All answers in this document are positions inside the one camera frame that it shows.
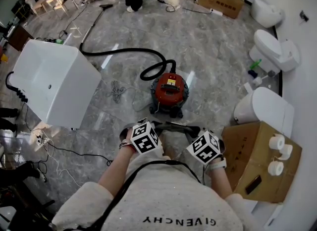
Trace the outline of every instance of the gray tile floor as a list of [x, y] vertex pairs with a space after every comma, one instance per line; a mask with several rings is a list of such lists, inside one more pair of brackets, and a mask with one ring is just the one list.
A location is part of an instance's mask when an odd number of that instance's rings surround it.
[[[215, 14], [205, 15], [186, 11], [182, 8], [174, 13], [165, 11], [166, 5], [156, 0], [144, 0], [143, 9], [128, 13], [124, 0], [98, 0], [89, 4], [84, 12], [74, 20], [69, 28], [66, 45], [79, 47], [79, 44], [100, 12], [99, 4], [114, 3], [106, 10], [84, 45], [88, 52], [110, 50], [116, 43], [119, 48], [143, 47], [161, 52], [167, 59], [177, 62], [177, 73], [187, 79], [194, 75], [190, 84], [190, 97], [184, 106], [182, 119], [174, 121], [186, 124], [194, 121], [204, 122], [211, 130], [221, 134], [224, 126], [232, 122], [232, 113], [237, 102], [246, 94], [244, 83], [251, 82], [247, 74], [252, 61], [248, 51], [253, 45], [253, 34], [262, 28], [249, 15], [246, 4], [237, 19]], [[206, 11], [193, 3], [193, 0], [180, 0], [183, 7]], [[28, 19], [26, 29], [34, 37], [57, 38], [61, 30], [82, 10], [76, 10], [69, 2], [67, 5], [71, 18], [63, 15], [60, 20], [53, 12]], [[8, 63], [0, 65], [0, 105], [20, 108], [22, 104], [16, 95], [8, 91], [4, 79], [13, 70], [19, 52], [8, 46]], [[56, 146], [79, 153], [102, 154], [113, 159], [119, 145], [121, 128], [140, 118], [151, 117], [148, 108], [142, 107], [151, 101], [149, 87], [151, 82], [141, 81], [140, 72], [159, 61], [158, 57], [146, 53], [121, 53], [114, 55], [105, 69], [101, 68], [105, 57], [87, 57], [102, 74], [102, 81], [87, 109], [81, 128], [52, 126], [45, 130]], [[108, 94], [111, 81], [117, 80], [127, 91], [121, 102], [116, 104]], [[264, 86], [277, 91], [278, 78], [267, 78]], [[2, 131], [0, 142], [5, 146], [7, 158], [24, 160], [45, 160], [46, 151], [35, 143], [35, 136], [29, 132], [25, 117], [31, 129], [41, 128], [43, 124], [26, 105], [17, 121], [19, 134], [12, 137], [9, 131]], [[156, 118], [170, 120], [167, 115], [158, 114]], [[199, 177], [202, 166], [191, 158], [186, 151], [185, 136], [178, 133], [165, 133], [166, 145], [175, 149], [178, 159], [187, 162]], [[80, 157], [65, 151], [55, 150], [57, 163], [49, 158], [47, 163], [47, 183], [34, 178], [25, 182], [38, 199], [45, 203], [54, 199], [50, 207], [55, 212], [78, 189], [73, 179], [62, 169], [68, 169], [79, 185], [87, 181], [98, 181], [107, 168], [106, 160], [100, 157]]]

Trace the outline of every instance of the white bathtub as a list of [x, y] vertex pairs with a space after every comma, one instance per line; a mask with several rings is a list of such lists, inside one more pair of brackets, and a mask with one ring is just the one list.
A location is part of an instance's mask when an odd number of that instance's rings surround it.
[[75, 47], [30, 40], [9, 78], [45, 123], [79, 128], [101, 75]]

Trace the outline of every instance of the smartphone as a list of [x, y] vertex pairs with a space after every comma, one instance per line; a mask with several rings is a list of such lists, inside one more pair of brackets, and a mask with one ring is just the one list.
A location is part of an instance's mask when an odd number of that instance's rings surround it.
[[262, 182], [261, 176], [258, 175], [250, 184], [246, 187], [246, 193], [249, 195], [258, 185]]

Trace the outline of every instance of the yellow label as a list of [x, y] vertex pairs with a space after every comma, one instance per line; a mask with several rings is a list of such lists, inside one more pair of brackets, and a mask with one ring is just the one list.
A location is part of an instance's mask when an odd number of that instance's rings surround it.
[[168, 85], [175, 86], [175, 83], [176, 83], [176, 80], [173, 80], [173, 79], [168, 79], [168, 80], [167, 80], [167, 84], [168, 84]]

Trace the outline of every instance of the white toilet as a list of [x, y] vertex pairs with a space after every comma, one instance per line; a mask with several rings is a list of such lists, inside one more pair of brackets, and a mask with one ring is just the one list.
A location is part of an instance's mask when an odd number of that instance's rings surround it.
[[261, 59], [259, 67], [264, 71], [289, 71], [301, 64], [300, 53], [295, 44], [287, 40], [280, 43], [274, 36], [264, 30], [254, 34], [254, 46], [249, 55], [254, 62]]
[[276, 25], [283, 18], [281, 9], [274, 5], [269, 5], [262, 0], [254, 0], [250, 14], [253, 19], [265, 28]]
[[294, 107], [266, 87], [246, 95], [233, 112], [238, 124], [264, 121], [286, 137], [293, 128]]

